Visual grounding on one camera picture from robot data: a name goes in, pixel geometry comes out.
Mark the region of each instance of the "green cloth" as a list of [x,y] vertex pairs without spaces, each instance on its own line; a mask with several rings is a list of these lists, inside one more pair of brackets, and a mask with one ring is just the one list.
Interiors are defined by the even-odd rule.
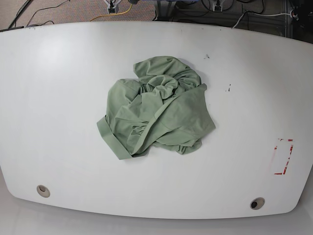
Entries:
[[170,56],[134,65],[139,79],[118,80],[110,89],[99,132],[119,159],[143,156],[149,146],[180,154],[201,146],[215,128],[206,109],[206,85],[195,71]]

